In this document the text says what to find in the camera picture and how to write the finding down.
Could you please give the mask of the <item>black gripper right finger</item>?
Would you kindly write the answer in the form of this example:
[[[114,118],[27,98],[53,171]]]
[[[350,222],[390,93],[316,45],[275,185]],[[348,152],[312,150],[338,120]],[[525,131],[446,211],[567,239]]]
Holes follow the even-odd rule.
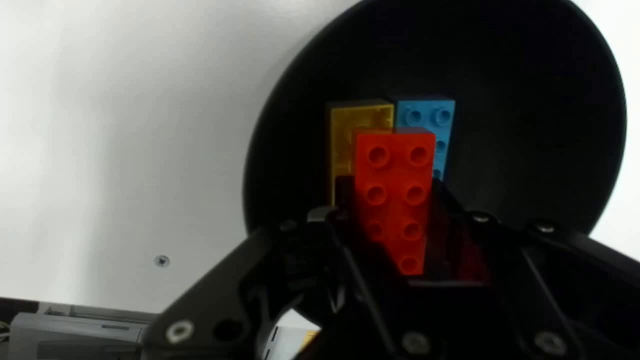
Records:
[[[640,263],[550,220],[508,225],[435,183],[431,275],[481,297],[493,360],[640,360]]]

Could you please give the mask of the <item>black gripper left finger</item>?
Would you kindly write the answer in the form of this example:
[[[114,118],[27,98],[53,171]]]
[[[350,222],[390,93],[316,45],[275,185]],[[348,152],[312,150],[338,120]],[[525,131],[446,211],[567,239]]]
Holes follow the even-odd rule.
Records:
[[[356,217],[336,207],[261,225],[148,326],[142,360],[260,360],[292,308],[320,320],[322,356],[395,356],[369,277],[387,267],[381,251],[363,243]]]

